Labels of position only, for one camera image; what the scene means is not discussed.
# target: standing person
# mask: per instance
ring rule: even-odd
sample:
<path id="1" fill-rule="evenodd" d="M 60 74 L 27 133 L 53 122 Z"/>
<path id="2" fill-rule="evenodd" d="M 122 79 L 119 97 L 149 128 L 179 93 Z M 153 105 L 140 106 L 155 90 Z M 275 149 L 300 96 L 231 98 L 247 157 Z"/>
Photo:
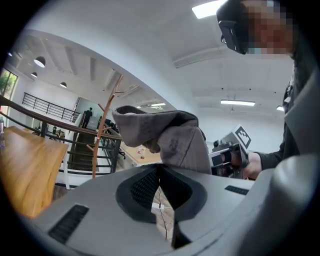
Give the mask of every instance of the standing person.
<path id="1" fill-rule="evenodd" d="M 83 119 L 83 123 L 82 123 L 82 128 L 87 128 L 90 117 L 92 117 L 92 107 L 90 107 L 89 110 L 84 112 L 84 119 Z"/>
<path id="2" fill-rule="evenodd" d="M 284 112 L 293 106 L 310 78 L 316 61 L 302 33 L 292 18 L 283 13 L 283 8 L 276 1 L 265 0 L 228 0 L 217 11 L 222 38 L 228 48 L 246 54 L 285 54 L 293 61 L 293 72 L 283 97 Z M 279 151 L 269 154 L 250 153 L 248 165 L 243 169 L 244 178 L 256 179 L 258 174 L 275 168 L 283 159 L 299 155 L 294 137 L 284 123 L 283 141 Z M 231 159 L 238 166 L 235 154 L 222 155 L 222 161 Z"/>

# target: plastic bottle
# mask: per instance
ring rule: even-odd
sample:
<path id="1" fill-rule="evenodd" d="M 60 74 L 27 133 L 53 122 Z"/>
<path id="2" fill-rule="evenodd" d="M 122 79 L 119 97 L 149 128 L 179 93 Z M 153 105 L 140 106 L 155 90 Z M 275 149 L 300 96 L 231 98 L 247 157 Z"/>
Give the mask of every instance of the plastic bottle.
<path id="1" fill-rule="evenodd" d="M 4 121 L 4 118 L 1 116 L 0 117 L 0 148 L 4 148 L 5 147 L 4 128 L 5 128 L 5 121 Z"/>

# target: black cable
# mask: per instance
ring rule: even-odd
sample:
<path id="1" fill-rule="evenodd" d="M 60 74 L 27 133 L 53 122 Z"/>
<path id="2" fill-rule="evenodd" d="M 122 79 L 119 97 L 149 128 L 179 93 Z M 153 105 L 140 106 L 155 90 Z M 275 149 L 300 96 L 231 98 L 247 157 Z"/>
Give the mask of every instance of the black cable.
<path id="1" fill-rule="evenodd" d="M 160 210 L 161 217 L 162 217 L 162 219 L 163 219 L 163 223 L 164 223 L 164 228 L 165 228 L 165 239 L 167 240 L 168 231 L 167 231 L 167 227 L 166 227 L 166 222 L 165 222 L 164 216 L 162 215 L 162 211 L 161 211 L 160 195 L 161 195 L 161 190 L 160 190 L 160 187 L 159 187 L 159 210 Z"/>

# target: rectangular ceiling light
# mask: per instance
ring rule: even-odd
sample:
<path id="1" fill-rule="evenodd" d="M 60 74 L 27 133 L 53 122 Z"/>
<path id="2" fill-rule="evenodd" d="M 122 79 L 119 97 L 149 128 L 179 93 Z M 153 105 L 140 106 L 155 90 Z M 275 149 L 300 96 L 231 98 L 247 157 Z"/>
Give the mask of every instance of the rectangular ceiling light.
<path id="1" fill-rule="evenodd" d="M 222 99 L 221 100 L 221 104 L 243 105 L 243 106 L 251 106 L 251 107 L 253 107 L 256 103 L 254 101 L 240 101 L 240 100 Z"/>
<path id="2" fill-rule="evenodd" d="M 278 106 L 277 108 L 276 108 L 276 110 L 280 110 L 280 111 L 285 111 L 285 109 L 284 109 L 284 107 L 283 106 Z"/>
<path id="3" fill-rule="evenodd" d="M 157 106 L 165 106 L 165 103 L 157 103 L 157 104 L 151 104 L 151 107 L 157 107 Z"/>
<path id="4" fill-rule="evenodd" d="M 202 19 L 208 16 L 216 15 L 217 10 L 222 6 L 227 0 L 216 0 L 212 2 L 206 2 L 192 8 L 195 16 L 198 19 Z"/>

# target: black sleeve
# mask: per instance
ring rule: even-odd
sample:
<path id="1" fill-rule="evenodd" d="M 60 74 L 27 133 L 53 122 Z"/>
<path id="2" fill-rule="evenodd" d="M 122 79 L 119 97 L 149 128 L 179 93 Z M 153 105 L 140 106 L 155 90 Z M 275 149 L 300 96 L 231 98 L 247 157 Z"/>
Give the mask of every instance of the black sleeve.
<path id="1" fill-rule="evenodd" d="M 284 131 L 283 131 L 283 141 L 280 144 L 280 149 L 277 152 L 264 154 L 256 152 L 261 159 L 262 170 L 276 168 L 276 166 L 282 161 L 284 157 L 284 148 L 285 148 L 285 135 L 286 135 L 287 125 L 284 123 Z"/>

